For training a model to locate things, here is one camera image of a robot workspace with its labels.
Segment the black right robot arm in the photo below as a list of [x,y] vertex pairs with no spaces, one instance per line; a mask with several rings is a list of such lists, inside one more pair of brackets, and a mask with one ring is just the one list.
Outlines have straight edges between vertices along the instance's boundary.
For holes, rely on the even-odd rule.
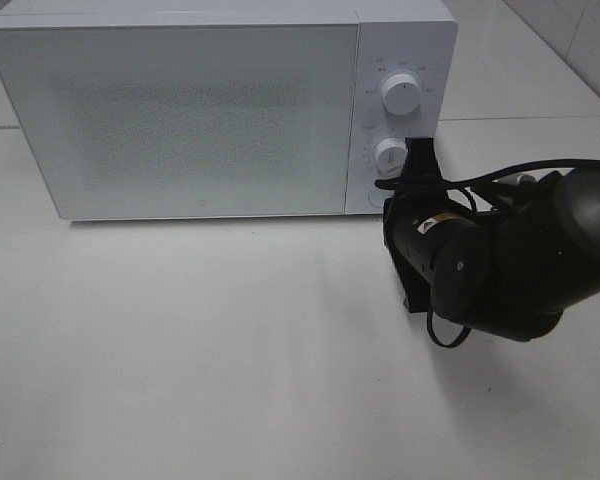
[[408,143],[383,237],[405,306],[428,320],[518,342],[551,332],[600,293],[600,160],[526,162],[443,178],[431,139]]

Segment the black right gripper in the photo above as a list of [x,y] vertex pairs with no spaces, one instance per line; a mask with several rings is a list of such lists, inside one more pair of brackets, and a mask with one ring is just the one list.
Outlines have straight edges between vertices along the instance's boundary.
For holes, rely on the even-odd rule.
[[385,209],[383,234],[410,313],[460,312],[460,217],[439,187],[434,139],[412,138]]

